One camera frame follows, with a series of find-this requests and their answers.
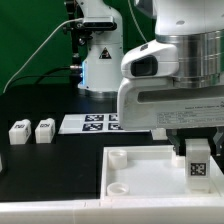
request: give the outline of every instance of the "white block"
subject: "white block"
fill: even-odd
[[[25,144],[31,135],[31,122],[29,120],[17,121],[9,131],[11,145]]]
[[[152,139],[153,140],[167,140],[167,135],[166,135],[166,129],[164,128],[157,128],[154,130],[151,130],[152,133]]]
[[[192,193],[210,191],[210,151],[207,139],[186,140],[186,186]]]
[[[55,134],[55,121],[51,118],[41,120],[35,130],[36,143],[51,143]]]

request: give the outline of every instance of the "black table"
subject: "black table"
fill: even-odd
[[[52,201],[100,197],[105,146],[150,145],[146,133],[56,134],[52,144],[36,144],[40,120],[53,118],[56,131],[65,114],[114,113],[116,100],[79,96],[69,85],[25,85],[0,97],[0,150],[7,171],[0,177],[0,201]],[[8,131],[15,121],[29,119],[32,137],[10,146]]]

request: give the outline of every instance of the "green wall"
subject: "green wall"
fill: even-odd
[[[127,0],[105,0],[120,11],[124,20],[124,52],[143,44],[137,32]],[[147,40],[153,39],[152,21],[134,9]],[[1,0],[0,1],[0,93],[9,78],[24,64],[48,35],[67,20],[64,0]],[[55,67],[70,65],[71,39],[59,31],[19,75],[41,75]],[[34,83],[26,79],[17,84]],[[68,79],[46,79],[64,83]]]

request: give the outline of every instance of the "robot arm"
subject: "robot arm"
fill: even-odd
[[[147,2],[152,3],[136,4],[150,10]],[[153,4],[156,40],[128,52],[122,61],[121,126],[127,130],[224,126],[224,1]]]

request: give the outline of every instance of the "white robot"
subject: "white robot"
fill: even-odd
[[[123,58],[118,113],[126,130],[224,125],[224,1],[135,0],[156,40]]]
[[[117,95],[122,74],[123,24],[118,11],[103,0],[74,0],[84,18],[79,30],[92,32],[88,40],[88,56],[82,63],[83,81],[78,85],[81,94],[97,98]]]

